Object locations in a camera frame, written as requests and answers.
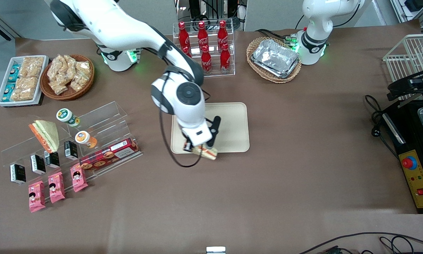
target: brown tablecloth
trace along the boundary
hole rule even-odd
[[[144,155],[32,214],[27,189],[10,183],[0,159],[0,253],[204,253],[206,246],[226,246],[229,254],[298,253],[360,231],[423,239],[423,215],[415,214],[398,161],[370,135],[363,103],[371,94],[388,105],[381,58],[419,31],[416,22],[335,29],[320,61],[284,85],[260,78],[246,62],[245,49],[260,34],[237,32],[236,75],[206,79],[203,88],[210,102],[247,105],[250,149],[190,169],[177,167],[162,143],[150,98],[150,84],[165,68],[156,56],[144,52],[141,64],[118,73],[91,40],[18,39],[19,56],[89,57],[95,84],[71,102],[0,107],[0,151],[32,136],[31,115],[55,121],[59,108],[81,115],[115,100]],[[166,115],[168,133],[170,120]],[[381,251],[376,236],[336,244]]]

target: yogurt bottle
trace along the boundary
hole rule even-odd
[[[75,141],[78,144],[86,145],[88,148],[94,148],[97,146],[97,139],[95,137],[91,137],[91,135],[85,131],[78,132],[75,135]]]
[[[56,113],[56,118],[61,122],[65,122],[70,127],[77,127],[79,125],[79,118],[67,108],[61,108]]]

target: teal snack package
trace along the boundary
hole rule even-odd
[[[6,84],[5,91],[3,92],[3,97],[1,98],[2,102],[9,102],[11,100],[11,94],[15,88],[15,84]]]
[[[8,82],[14,83],[17,81],[18,79],[18,71],[20,70],[20,65],[15,63],[12,68],[11,71],[9,73],[9,77],[8,77]]]

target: round wicker basket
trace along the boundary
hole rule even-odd
[[[45,96],[52,98],[52,99],[55,99],[55,100],[62,100],[62,101],[75,100],[75,99],[83,96],[92,87],[92,83],[94,82],[95,70],[94,70],[94,65],[92,64],[91,60],[89,58],[85,57],[85,56],[80,56],[80,55],[71,55],[71,57],[78,62],[86,62],[86,61],[89,62],[89,66],[91,67],[91,77],[89,78],[89,81],[86,83],[86,85],[80,91],[73,90],[70,87],[70,82],[69,82],[66,85],[68,90],[61,93],[60,95],[56,95],[55,92],[53,92],[50,85],[48,85],[50,80],[48,79],[47,71],[50,68],[50,66],[52,65],[52,63],[50,63],[50,64],[48,64],[48,66],[43,71],[41,81],[40,81],[41,90],[42,90],[42,93]]]
[[[260,42],[262,42],[263,40],[266,39],[273,39],[275,42],[277,42],[279,45],[287,47],[287,45],[284,42],[281,42],[278,39],[274,39],[274,38],[269,38],[269,37],[260,37],[257,38],[255,40],[253,40],[248,48],[246,49],[246,59],[249,63],[249,65],[251,66],[252,69],[254,69],[255,72],[257,72],[262,78],[269,80],[271,82],[274,82],[276,84],[282,84],[282,83],[287,83],[290,80],[292,80],[300,71],[301,69],[301,62],[299,62],[295,69],[291,72],[291,74],[286,78],[286,79],[281,79],[276,77],[274,74],[272,74],[271,72],[267,71],[266,69],[263,69],[262,67],[258,66],[257,64],[255,64],[254,62],[252,62],[251,60],[251,55],[252,53],[254,53],[254,51],[257,49],[257,47],[260,45]]]

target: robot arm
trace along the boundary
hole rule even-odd
[[[200,89],[203,83],[202,67],[163,34],[131,18],[113,0],[53,0],[50,8],[61,26],[93,39],[107,54],[108,60],[111,60],[107,61],[108,65],[115,71],[124,71],[131,66],[125,64],[129,58],[123,52],[133,48],[147,49],[171,64],[152,83],[154,103],[164,112],[177,116],[182,132],[193,146],[212,138]]]
[[[304,0],[302,11],[309,19],[306,31],[297,33],[298,53],[301,63],[311,65],[318,62],[324,45],[333,29],[331,17],[352,13],[365,0]]]

